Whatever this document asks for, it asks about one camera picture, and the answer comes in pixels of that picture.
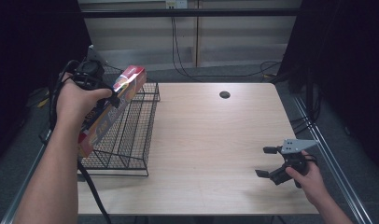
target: wooden table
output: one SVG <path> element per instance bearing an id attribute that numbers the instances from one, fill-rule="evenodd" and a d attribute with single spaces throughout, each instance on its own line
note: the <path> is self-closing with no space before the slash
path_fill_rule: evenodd
<path id="1" fill-rule="evenodd" d="M 231 97 L 223 99 L 221 91 Z M 283 158 L 264 154 L 295 138 L 272 84 L 160 84 L 148 177 L 93 176 L 112 215 L 315 214 L 292 180 L 276 186 L 255 169 L 273 171 Z M 86 183 L 79 213 L 100 214 Z"/>

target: white wall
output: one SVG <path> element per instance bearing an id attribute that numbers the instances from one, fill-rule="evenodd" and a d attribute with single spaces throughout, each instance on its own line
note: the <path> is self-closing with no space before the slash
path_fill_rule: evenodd
<path id="1" fill-rule="evenodd" d="M 79 3 L 82 9 L 165 8 L 164 1 L 158 0 L 120 0 L 117 3 L 118 1 L 79 0 Z M 209 0 L 201 1 L 199 7 L 298 8 L 300 4 L 301 0 Z M 195 1 L 189 0 L 189 7 L 196 8 Z M 180 55 L 185 66 L 211 66 L 281 60 L 294 21 L 295 17 L 204 17 L 198 21 L 196 18 L 175 18 L 175 25 Z M 86 24 L 93 45 L 106 57 L 125 55 L 122 56 L 125 61 L 134 60 L 131 63 L 164 64 L 156 68 L 173 67 L 171 18 L 86 19 Z M 149 57 L 151 52 L 160 54 L 158 60 Z"/>

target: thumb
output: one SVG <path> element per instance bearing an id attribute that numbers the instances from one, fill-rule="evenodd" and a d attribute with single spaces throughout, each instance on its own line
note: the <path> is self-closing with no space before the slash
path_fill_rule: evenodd
<path id="1" fill-rule="evenodd" d="M 293 179 L 297 180 L 300 184 L 302 183 L 303 175 L 301 175 L 300 173 L 298 173 L 293 168 L 287 167 L 286 168 L 286 173 L 288 173 L 288 175 L 291 176 Z"/>
<path id="2" fill-rule="evenodd" d="M 112 91 L 109 89 L 99 89 L 99 90 L 91 91 L 91 95 L 95 100 L 108 98 L 112 94 L 113 94 Z"/>

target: cardboard box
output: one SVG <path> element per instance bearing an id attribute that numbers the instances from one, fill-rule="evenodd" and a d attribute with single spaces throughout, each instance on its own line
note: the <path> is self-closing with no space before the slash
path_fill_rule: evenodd
<path id="1" fill-rule="evenodd" d="M 117 118 L 122 115 L 126 106 L 146 83 L 147 73 L 144 67 L 129 66 L 116 80 L 113 88 L 120 99 L 116 108 L 109 102 L 97 105 L 85 118 L 83 130 L 78 137 L 78 156 L 88 157 L 108 132 Z"/>

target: finger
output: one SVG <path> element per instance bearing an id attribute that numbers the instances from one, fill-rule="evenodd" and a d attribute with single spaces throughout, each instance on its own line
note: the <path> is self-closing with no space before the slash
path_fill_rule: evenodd
<path id="1" fill-rule="evenodd" d="M 318 166 L 313 161 L 307 162 L 309 170 L 319 170 Z"/>
<path id="2" fill-rule="evenodd" d="M 302 151 L 302 155 L 304 155 L 304 156 L 308 156 L 309 153 L 308 153 L 307 151 L 303 150 L 303 151 Z"/>
<path id="3" fill-rule="evenodd" d="M 113 92 L 109 89 L 99 89 L 95 91 L 90 91 L 90 94 L 94 99 L 100 100 L 110 97 L 113 94 Z"/>
<path id="4" fill-rule="evenodd" d="M 294 170 L 291 167 L 286 168 L 286 173 L 288 173 L 289 176 L 291 176 L 292 178 L 294 178 L 301 184 L 303 180 L 303 175 L 301 175 L 300 173 L 298 173 L 296 170 Z"/>
<path id="5" fill-rule="evenodd" d="M 62 78 L 62 82 L 64 84 L 66 84 L 66 83 L 74 83 L 74 81 L 70 78 L 72 76 L 73 76 L 73 74 L 71 74 L 71 73 L 64 73 L 63 78 Z"/>

